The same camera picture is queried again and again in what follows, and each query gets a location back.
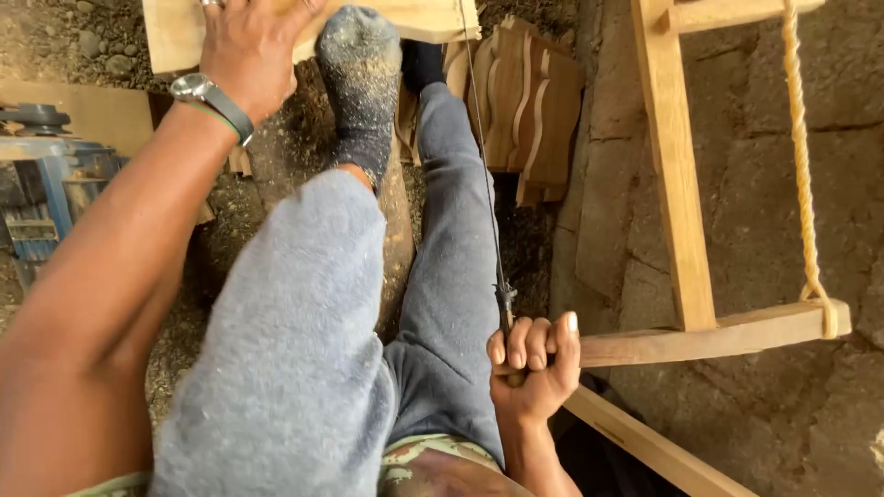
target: person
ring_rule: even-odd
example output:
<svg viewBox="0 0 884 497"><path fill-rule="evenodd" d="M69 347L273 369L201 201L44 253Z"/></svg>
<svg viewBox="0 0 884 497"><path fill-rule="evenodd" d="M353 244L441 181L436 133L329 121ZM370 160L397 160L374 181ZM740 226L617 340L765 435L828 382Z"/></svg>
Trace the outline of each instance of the person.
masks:
<svg viewBox="0 0 884 497"><path fill-rule="evenodd" d="M310 1L205 8L200 70L256 125L294 90L294 40L323 9ZM345 6L316 56L338 136L329 168L240 253L156 455L149 351L196 212L239 138L186 103L59 245L0 339L0 494L579 494L547 429L577 387L576 317L523 317L506 344L492 334L488 173L440 48L407 42L403 61L388 21ZM400 68L420 96L427 200L400 333L384 347L372 332L385 232L375 193ZM492 375L505 356L529 368L522 386Z"/></svg>

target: stone wall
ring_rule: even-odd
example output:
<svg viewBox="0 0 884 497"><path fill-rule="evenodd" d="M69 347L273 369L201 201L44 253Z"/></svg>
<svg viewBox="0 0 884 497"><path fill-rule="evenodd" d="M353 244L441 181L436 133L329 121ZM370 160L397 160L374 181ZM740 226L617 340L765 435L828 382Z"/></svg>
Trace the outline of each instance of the stone wall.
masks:
<svg viewBox="0 0 884 497"><path fill-rule="evenodd" d="M557 225L551 314L582 333L674 325L629 0L584 2L587 89ZM822 280L854 333L607 376L655 430L761 495L884 492L884 3L799 21ZM719 316L804 283L781 22L682 37Z"/></svg>

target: black sock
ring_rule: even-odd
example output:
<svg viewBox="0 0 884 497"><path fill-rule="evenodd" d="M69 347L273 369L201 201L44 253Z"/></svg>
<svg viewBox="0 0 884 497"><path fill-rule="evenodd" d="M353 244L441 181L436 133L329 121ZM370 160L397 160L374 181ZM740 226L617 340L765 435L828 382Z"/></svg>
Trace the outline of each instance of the black sock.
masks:
<svg viewBox="0 0 884 497"><path fill-rule="evenodd" d="M331 166L358 165L376 191L390 158L401 57L396 28L365 7L341 7L316 41L338 133Z"/></svg>
<svg viewBox="0 0 884 497"><path fill-rule="evenodd" d="M445 82L442 45L406 40L402 43L402 81L417 96L431 83Z"/></svg>

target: yellow rope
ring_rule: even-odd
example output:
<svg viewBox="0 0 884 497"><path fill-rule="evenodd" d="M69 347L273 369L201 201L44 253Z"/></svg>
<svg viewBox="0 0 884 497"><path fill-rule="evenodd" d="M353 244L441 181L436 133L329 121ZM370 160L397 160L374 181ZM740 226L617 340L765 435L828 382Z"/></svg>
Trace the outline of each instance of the yellow rope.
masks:
<svg viewBox="0 0 884 497"><path fill-rule="evenodd" d="M783 0L785 6L782 38L786 43L786 75L789 83L789 110L792 114L792 141L795 143L796 182L798 205L801 208L801 238L804 241L804 273L807 282L801 290L799 301L812 294L819 296L825 319L823 338L838 335L835 310L826 289L819 282L817 264L817 232L813 226L813 192L811 191L811 160L807 152L807 124L804 122L804 89L801 82L801 62L798 59L798 9L796 0Z"/></svg>

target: blue machine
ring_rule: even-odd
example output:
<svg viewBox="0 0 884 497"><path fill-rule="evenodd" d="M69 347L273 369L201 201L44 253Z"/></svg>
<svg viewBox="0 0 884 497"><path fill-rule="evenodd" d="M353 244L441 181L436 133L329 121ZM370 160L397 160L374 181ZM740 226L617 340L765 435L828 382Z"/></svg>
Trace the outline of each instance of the blue machine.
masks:
<svg viewBox="0 0 884 497"><path fill-rule="evenodd" d="M53 105L0 109L0 214L27 291L58 243L124 163L116 150L70 135Z"/></svg>

